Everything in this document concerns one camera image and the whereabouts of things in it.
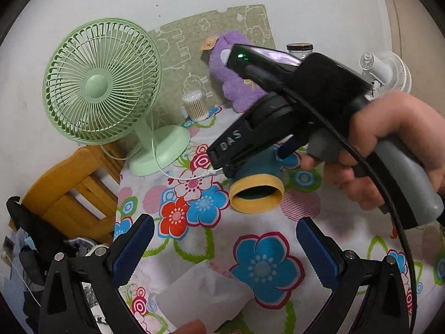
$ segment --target metal screw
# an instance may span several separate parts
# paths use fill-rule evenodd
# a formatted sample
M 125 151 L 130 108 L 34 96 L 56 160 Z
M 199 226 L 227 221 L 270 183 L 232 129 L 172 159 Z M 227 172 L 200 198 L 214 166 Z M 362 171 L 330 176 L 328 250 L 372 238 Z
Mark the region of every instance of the metal screw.
M 58 252 L 55 256 L 54 256 L 54 260 L 56 261 L 60 261 L 65 257 L 65 255 L 63 254 L 63 252 Z
M 353 252 L 352 250 L 345 250 L 344 255 L 350 260 L 355 259 L 356 257 L 355 252 Z
M 386 262 L 388 262 L 388 264 L 394 265 L 396 263 L 395 257 L 391 255 L 386 256 Z
M 96 256 L 104 256 L 106 252 L 107 252 L 106 247 L 101 246 L 95 249 L 94 254 Z

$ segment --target human hand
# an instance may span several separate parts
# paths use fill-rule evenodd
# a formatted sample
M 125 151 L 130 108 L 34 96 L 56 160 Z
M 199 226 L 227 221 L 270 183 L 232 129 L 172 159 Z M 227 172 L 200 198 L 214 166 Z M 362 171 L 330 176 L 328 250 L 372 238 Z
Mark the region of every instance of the human hand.
M 206 334 L 206 327 L 201 320 L 194 320 L 181 326 L 173 334 Z
M 426 103 L 404 92 L 392 92 L 373 100 L 355 113 L 349 122 L 349 142 L 364 157 L 379 139 L 396 133 L 423 164 L 435 191 L 445 194 L 445 119 Z M 301 168 L 309 170 L 320 161 L 306 155 Z M 355 178 L 352 156 L 342 150 L 338 164 L 326 164 L 324 180 L 341 186 L 352 201 L 364 210 L 381 206 L 384 201 L 369 177 Z

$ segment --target white paper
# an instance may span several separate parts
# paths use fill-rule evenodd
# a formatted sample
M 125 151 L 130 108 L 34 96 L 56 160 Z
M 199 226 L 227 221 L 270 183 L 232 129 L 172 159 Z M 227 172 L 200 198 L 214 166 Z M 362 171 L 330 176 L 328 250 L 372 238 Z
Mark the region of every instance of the white paper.
M 249 286 L 216 272 L 204 260 L 158 294 L 156 304 L 175 327 L 199 319 L 213 333 L 253 297 Z

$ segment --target blue gripper pad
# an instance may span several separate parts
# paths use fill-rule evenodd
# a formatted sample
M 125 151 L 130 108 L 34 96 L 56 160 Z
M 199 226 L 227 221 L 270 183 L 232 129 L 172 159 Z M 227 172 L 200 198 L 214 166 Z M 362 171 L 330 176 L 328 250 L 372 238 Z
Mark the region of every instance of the blue gripper pad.
M 128 232 L 119 235 L 113 242 L 116 252 L 110 255 L 111 282 L 118 288 L 126 285 L 141 260 L 148 244 L 154 235 L 153 217 L 142 214 Z
M 344 269 L 341 249 L 309 217 L 298 221 L 296 234 L 321 284 L 333 291 L 337 289 L 339 274 Z

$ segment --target fan center cap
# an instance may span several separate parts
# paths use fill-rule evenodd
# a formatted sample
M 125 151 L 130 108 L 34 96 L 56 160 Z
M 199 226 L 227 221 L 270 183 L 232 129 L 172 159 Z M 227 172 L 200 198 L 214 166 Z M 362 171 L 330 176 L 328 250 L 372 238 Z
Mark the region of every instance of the fan center cap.
M 108 79 L 102 74 L 91 75 L 85 82 L 85 95 L 100 98 L 108 89 Z

